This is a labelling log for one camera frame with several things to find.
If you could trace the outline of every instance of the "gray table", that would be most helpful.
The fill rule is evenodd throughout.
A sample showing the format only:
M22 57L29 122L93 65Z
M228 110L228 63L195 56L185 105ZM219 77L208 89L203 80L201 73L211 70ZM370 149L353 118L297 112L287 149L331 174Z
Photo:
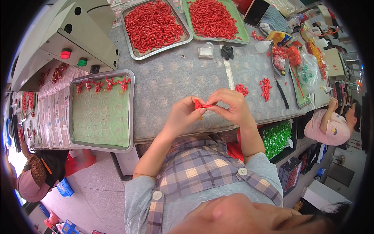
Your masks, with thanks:
M258 28L246 25L249 34ZM182 45L142 61L131 58L122 26L112 29L109 38L120 50L118 69L130 69L135 74L134 94L134 142L146 143L154 139L162 130L170 108L174 102L195 95L204 100L218 88L229 88L224 58L220 45L214 42L214 59L199 60L197 48L205 42L192 40ZM281 94L274 80L275 71L271 58L266 53L259 54L255 49L258 42L251 37L247 45L231 44L234 59L229 60L233 84L248 86L249 94L245 97L249 109L257 124L275 122L299 116L312 110L312 105L299 109L291 75L279 77L278 81L286 95L290 109L286 109ZM271 80L270 99L265 102L259 86L263 78ZM238 126L214 112L204 114L202 121L190 126L185 134L220 132Z

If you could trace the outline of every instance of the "blue plastic crate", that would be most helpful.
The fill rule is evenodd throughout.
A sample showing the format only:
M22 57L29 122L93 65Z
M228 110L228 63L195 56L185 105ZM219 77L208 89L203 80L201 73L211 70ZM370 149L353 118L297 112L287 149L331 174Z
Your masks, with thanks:
M80 231L77 229L77 226L74 223L67 219L62 227L62 232L64 234L78 234Z
M40 207L40 209L43 211L44 215L45 215L47 218L49 218L49 217L50 217L50 213L49 213L49 211L47 210L47 208L46 208L43 204L41 204L41 203L40 203L39 207Z
M66 178L64 178L61 182L58 183L57 189L63 197L71 197L71 195L73 195L74 193Z

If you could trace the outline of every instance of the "green button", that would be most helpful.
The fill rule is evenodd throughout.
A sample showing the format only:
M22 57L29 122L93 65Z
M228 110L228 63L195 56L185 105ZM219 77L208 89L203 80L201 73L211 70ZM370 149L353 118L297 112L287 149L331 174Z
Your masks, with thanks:
M80 67L84 67L85 65L87 65L87 61L79 60L77 65L80 66Z

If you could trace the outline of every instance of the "gray shirt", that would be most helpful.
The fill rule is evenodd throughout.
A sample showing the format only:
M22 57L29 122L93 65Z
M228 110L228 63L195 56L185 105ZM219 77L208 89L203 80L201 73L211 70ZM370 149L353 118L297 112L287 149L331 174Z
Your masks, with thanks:
M283 194L277 168L275 164L270 163L264 153L258 153L252 156L245 166L248 170L267 180L280 194ZM126 184L125 228L127 234L145 233L154 185L154 180L148 176L137 177ZM179 224L184 217L200 203L234 193L243 193L248 196L252 202L274 205L272 200L251 187L246 181L235 182L229 185L200 191L165 204L162 219L162 233L167 233L172 227Z

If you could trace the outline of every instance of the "plaid apron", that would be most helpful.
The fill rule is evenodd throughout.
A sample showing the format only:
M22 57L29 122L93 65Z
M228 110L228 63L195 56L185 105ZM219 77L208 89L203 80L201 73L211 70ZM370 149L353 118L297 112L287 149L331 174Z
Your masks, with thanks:
M282 195L269 182L247 170L227 154L226 143L216 134L176 140L167 154L152 191L147 234L161 234L165 203L203 190L247 181L249 185L283 206Z

